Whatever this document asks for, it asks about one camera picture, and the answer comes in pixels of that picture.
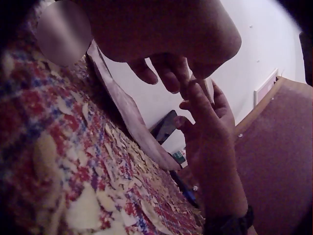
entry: finger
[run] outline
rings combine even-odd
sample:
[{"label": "finger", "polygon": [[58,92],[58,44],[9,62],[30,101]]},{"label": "finger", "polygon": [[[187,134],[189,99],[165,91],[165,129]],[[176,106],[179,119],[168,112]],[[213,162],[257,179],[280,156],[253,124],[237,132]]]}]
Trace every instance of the finger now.
[{"label": "finger", "polygon": [[191,110],[190,102],[189,101],[183,101],[179,104],[179,107],[183,110]]},{"label": "finger", "polygon": [[194,138],[194,126],[193,124],[188,120],[188,118],[184,116],[176,116],[174,118],[174,124],[175,127],[178,130],[181,130],[184,134],[185,141],[187,142],[189,139]]},{"label": "finger", "polygon": [[180,83],[180,94],[184,100],[188,99],[187,86],[190,80],[187,59],[183,56],[167,54],[167,61],[171,70]]},{"label": "finger", "polygon": [[229,107],[226,96],[223,91],[216,85],[216,83],[212,80],[213,89],[214,89],[214,109],[219,109],[223,107]]},{"label": "finger", "polygon": [[148,84],[157,84],[158,78],[146,64],[145,59],[137,59],[131,62],[128,62],[131,70],[145,83]]},{"label": "finger", "polygon": [[166,56],[166,53],[155,54],[150,57],[150,60],[156,72],[160,76],[165,88],[169,92],[176,94],[179,92],[179,81],[171,70],[170,65],[166,60]]},{"label": "finger", "polygon": [[190,112],[196,122],[210,122],[218,118],[198,83],[189,83],[188,97],[191,106]]}]

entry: white wall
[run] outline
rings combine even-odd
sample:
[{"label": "white wall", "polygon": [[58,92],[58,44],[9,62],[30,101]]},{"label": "white wall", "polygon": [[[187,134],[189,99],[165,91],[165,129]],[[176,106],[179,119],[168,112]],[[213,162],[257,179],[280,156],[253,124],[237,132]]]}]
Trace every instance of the white wall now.
[{"label": "white wall", "polygon": [[[212,79],[228,98],[236,123],[253,109],[253,91],[278,68],[279,75],[305,82],[299,29],[284,9],[271,0],[222,0],[242,37],[238,54],[212,74]],[[191,115],[180,110],[179,94],[165,90],[161,81],[148,85],[139,80],[126,63],[105,59],[116,82],[133,97],[150,128],[172,109],[178,115]],[[147,64],[155,72],[150,60]],[[185,146],[183,135],[176,130],[163,147],[175,152]]]}]

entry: debris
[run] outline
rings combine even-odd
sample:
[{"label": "debris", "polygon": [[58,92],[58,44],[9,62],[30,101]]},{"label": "debris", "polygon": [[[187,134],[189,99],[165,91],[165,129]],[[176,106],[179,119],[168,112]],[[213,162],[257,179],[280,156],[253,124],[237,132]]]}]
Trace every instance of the debris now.
[{"label": "debris", "polygon": [[101,167],[95,167],[95,171],[100,177],[104,174],[104,170]]},{"label": "debris", "polygon": [[128,185],[128,188],[132,189],[135,185],[135,182],[134,180],[130,181],[129,185]]},{"label": "debris", "polygon": [[70,93],[72,94],[72,96],[74,97],[74,99],[75,99],[78,103],[80,103],[80,104],[83,103],[83,98],[80,96],[80,94],[78,94],[78,93],[76,93],[76,92],[74,92],[74,91],[70,91]]},{"label": "debris", "polygon": [[123,191],[121,191],[121,190],[117,190],[116,195],[119,196],[121,199],[125,198],[125,195],[124,195]]},{"label": "debris", "polygon": [[123,148],[123,145],[122,145],[122,142],[120,141],[120,137],[119,137],[118,133],[115,130],[112,130],[112,133],[113,133],[113,136],[114,136],[114,139],[116,141],[117,146],[120,149]]},{"label": "debris", "polygon": [[105,124],[105,131],[112,139],[114,138],[111,129],[109,128],[109,125],[107,123]]},{"label": "debris", "polygon": [[113,211],[112,217],[113,217],[116,221],[122,221],[122,215],[121,215],[121,213],[120,213],[118,210]]},{"label": "debris", "polygon": [[112,158],[112,160],[115,162],[115,158],[114,158],[114,156],[113,156],[113,152],[112,152],[112,149],[111,149],[110,144],[104,143],[104,146],[105,146],[106,150],[108,151],[109,156],[110,156],[110,157]]},{"label": "debris", "polygon": [[82,108],[82,112],[83,112],[83,116],[87,122],[87,126],[89,125],[89,119],[88,119],[88,113],[89,113],[89,110],[88,110],[88,103],[85,103],[83,105],[83,108]]},{"label": "debris", "polygon": [[142,182],[137,177],[134,177],[133,180],[135,181],[135,184],[137,184],[138,187],[142,186]]},{"label": "debris", "polygon": [[4,51],[1,56],[1,63],[4,65],[2,66],[3,74],[6,79],[10,78],[11,72],[15,68],[14,59],[8,51]]},{"label": "debris", "polygon": [[127,235],[123,223],[115,220],[111,222],[111,227],[105,230],[94,232],[92,235]]},{"label": "debris", "polygon": [[46,59],[44,61],[47,61],[48,66],[49,66],[51,71],[55,71],[55,72],[59,72],[60,71],[60,66],[58,66],[58,65],[56,65],[56,64],[54,64],[54,63],[52,63],[52,62],[50,62],[49,60],[46,60]]},{"label": "debris", "polygon": [[85,152],[82,151],[82,150],[78,150],[77,156],[78,156],[78,160],[79,160],[79,162],[80,162],[80,165],[81,165],[81,166],[86,166],[86,165],[87,165],[87,162],[88,162],[88,157],[87,157],[87,155],[85,154]]},{"label": "debris", "polygon": [[55,77],[58,78],[58,79],[62,79],[62,77],[61,77],[56,71],[54,71],[54,70],[51,71],[51,75],[52,75],[52,76],[55,76]]},{"label": "debris", "polygon": [[58,172],[57,146],[53,137],[43,131],[34,145],[33,165],[40,180],[51,179]]},{"label": "debris", "polygon": [[156,198],[153,196],[152,197],[152,200],[151,200],[152,204],[153,204],[153,207],[159,205],[159,202],[156,200]]},{"label": "debris", "polygon": [[157,230],[159,230],[162,233],[165,233],[167,235],[173,235],[171,231],[169,231],[161,222],[158,214],[154,211],[153,207],[145,201],[141,200],[141,209],[144,212],[144,214],[149,218],[151,223],[156,227]]},{"label": "debris", "polygon": [[74,147],[71,147],[66,151],[66,157],[72,161],[76,161],[78,159],[77,153]]},{"label": "debris", "polygon": [[49,227],[45,228],[44,231],[45,234],[49,235],[58,234],[60,220],[64,214],[65,209],[66,209],[65,195],[62,195],[58,207],[56,208],[55,212],[52,214],[50,218],[51,220],[49,223]]},{"label": "debris", "polygon": [[58,108],[62,113],[67,115],[73,115],[72,111],[66,106],[65,100],[63,100],[61,96],[58,96],[57,103]]},{"label": "debris", "polygon": [[121,216],[126,227],[137,223],[137,220],[132,215],[128,215],[124,209],[121,210]]},{"label": "debris", "polygon": [[133,160],[135,163],[138,162],[138,160],[137,160],[138,153],[132,147],[127,148],[127,153],[129,155],[129,157],[131,158],[131,160]]},{"label": "debris", "polygon": [[144,176],[152,181],[152,175],[150,172],[144,173]]},{"label": "debris", "polygon": [[141,169],[142,173],[146,173],[146,169],[139,162],[137,162],[137,165]]},{"label": "debris", "polygon": [[70,137],[71,137],[71,135],[72,135],[72,131],[71,130],[69,130],[69,129],[64,129],[63,130],[63,134],[69,139]]},{"label": "debris", "polygon": [[95,151],[95,148],[92,146],[92,147],[89,147],[86,149],[86,152],[87,153],[90,153],[93,157],[96,156],[96,151]]},{"label": "debris", "polygon": [[44,61],[46,62],[47,59],[45,58],[45,56],[39,52],[39,51],[32,51],[32,56],[35,60],[38,60],[38,61]]},{"label": "debris", "polygon": [[70,204],[66,212],[66,222],[70,228],[77,230],[99,229],[100,206],[92,186],[84,183],[84,190],[77,201]]},{"label": "debris", "polygon": [[121,206],[121,207],[124,207],[125,205],[126,205],[126,198],[123,198],[123,199],[116,199],[115,200],[116,201],[116,203],[119,205],[119,206]]},{"label": "debris", "polygon": [[140,155],[140,157],[141,157],[141,160],[142,160],[144,163],[146,163],[147,157],[146,157],[146,155],[143,153],[142,150],[139,150],[139,155]]},{"label": "debris", "polygon": [[134,165],[134,162],[131,160],[131,169],[132,171],[135,171],[135,165]]},{"label": "debris", "polygon": [[77,172],[77,166],[74,163],[70,162],[67,158],[63,159],[62,164],[64,167],[69,168],[72,172]]},{"label": "debris", "polygon": [[117,185],[122,185],[124,192],[126,192],[126,191],[128,191],[130,182],[131,181],[129,181],[129,180],[120,179],[117,181]]},{"label": "debris", "polygon": [[109,177],[110,177],[110,179],[111,179],[111,185],[112,185],[113,187],[115,187],[115,181],[114,181],[114,177],[113,177],[113,173],[112,173],[112,171],[111,171],[111,168],[110,168],[109,165],[108,165],[107,163],[105,163],[105,162],[104,162],[104,165],[105,165],[106,170],[108,171],[108,175],[109,175]]},{"label": "debris", "polygon": [[176,211],[176,209],[175,209],[175,206],[173,205],[173,204],[171,204],[171,203],[168,203],[169,205],[170,205],[170,207],[171,207],[171,209],[172,209],[172,211]]},{"label": "debris", "polygon": [[109,186],[106,186],[103,192],[106,195],[110,195],[111,197],[115,198],[115,193],[113,193],[114,190],[112,188],[110,188]]},{"label": "debris", "polygon": [[104,207],[106,211],[112,212],[116,210],[115,202],[107,195],[107,192],[97,191],[96,196],[100,204]]},{"label": "debris", "polygon": [[126,165],[126,161],[125,159],[123,159],[122,162],[118,165],[118,167],[125,166],[125,165]]},{"label": "debris", "polygon": [[143,197],[143,196],[149,196],[149,193],[147,192],[147,190],[142,187],[138,189],[139,194]]}]

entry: brown carpet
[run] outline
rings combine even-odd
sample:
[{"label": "brown carpet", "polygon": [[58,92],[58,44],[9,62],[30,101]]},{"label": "brown carpet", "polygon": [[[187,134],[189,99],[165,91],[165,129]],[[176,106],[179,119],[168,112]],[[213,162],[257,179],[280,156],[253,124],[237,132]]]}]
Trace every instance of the brown carpet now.
[{"label": "brown carpet", "polygon": [[236,142],[238,172],[257,233],[291,234],[312,207],[312,88],[281,80],[272,97]]}]

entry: person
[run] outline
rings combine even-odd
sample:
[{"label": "person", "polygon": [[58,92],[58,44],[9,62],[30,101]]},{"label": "person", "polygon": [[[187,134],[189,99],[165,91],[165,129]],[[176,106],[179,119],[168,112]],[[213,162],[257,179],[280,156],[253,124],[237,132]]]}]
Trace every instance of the person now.
[{"label": "person", "polygon": [[[8,15],[6,12],[16,16],[8,21],[10,24],[1,24],[1,50],[35,1],[20,2],[19,8],[1,3],[6,4],[0,7],[4,17]],[[212,106],[199,85],[189,81],[187,69],[188,63],[201,82],[238,52],[242,43],[240,35],[221,2],[75,2],[86,10],[93,36],[107,57],[127,62],[141,80],[155,84],[157,77],[144,61],[149,57],[166,89],[181,92],[186,100],[180,107],[189,110],[196,123],[192,125],[185,117],[177,117],[175,124],[186,139],[188,164],[203,185],[207,201],[214,202],[206,207],[208,219],[244,216],[248,202],[236,171],[234,118],[230,107],[216,84]],[[309,33],[310,13],[302,4],[305,1],[295,5],[281,2]],[[249,234],[255,234],[253,227]]]}]

